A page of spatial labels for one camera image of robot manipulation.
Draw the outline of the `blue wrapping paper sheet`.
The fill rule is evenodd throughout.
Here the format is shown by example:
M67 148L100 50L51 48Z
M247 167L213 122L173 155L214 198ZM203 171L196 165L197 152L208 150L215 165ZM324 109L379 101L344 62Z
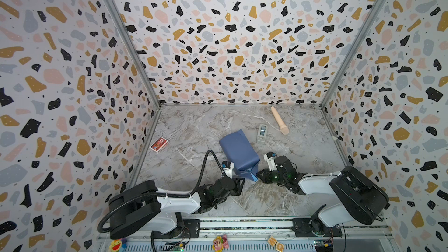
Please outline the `blue wrapping paper sheet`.
M254 182L258 180L260 157L241 129L224 136L219 144L227 159L234 164L235 175Z

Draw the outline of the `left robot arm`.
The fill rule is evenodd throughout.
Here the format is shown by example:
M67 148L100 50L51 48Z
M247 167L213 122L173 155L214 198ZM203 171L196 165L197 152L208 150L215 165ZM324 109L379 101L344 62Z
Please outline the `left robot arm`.
M230 196L239 196L245 179L223 176L214 184L188 191L168 191L145 181L112 198L109 212L99 222L99 233L108 233L112 240L127 238L140 229L154 232L157 238L172 239L187 229L194 233L199 220L185 221L183 214L204 214L217 209Z

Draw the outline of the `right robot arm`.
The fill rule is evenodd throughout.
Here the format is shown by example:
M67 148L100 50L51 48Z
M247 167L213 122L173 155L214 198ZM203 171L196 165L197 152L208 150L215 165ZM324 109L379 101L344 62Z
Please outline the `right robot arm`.
M345 222L371 225L383 221L380 213L389 205L389 197L356 168L347 166L337 173L311 174L298 172L296 164L273 152L265 154L264 160L268 168L257 173L264 184L277 184L301 196L328 194L337 198L336 204L322 205L311 216L308 227L315 234Z

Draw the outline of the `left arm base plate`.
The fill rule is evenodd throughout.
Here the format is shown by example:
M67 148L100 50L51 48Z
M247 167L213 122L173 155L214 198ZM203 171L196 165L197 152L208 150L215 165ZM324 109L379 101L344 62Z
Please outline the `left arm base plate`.
M168 233L155 232L155 239L198 239L201 221L199 219L186 219Z

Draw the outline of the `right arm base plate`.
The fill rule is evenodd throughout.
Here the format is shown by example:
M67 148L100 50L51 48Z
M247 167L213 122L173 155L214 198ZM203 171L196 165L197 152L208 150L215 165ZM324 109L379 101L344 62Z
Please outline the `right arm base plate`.
M343 232L340 227L326 227L320 219L294 218L292 220L292 230L296 237L342 237Z

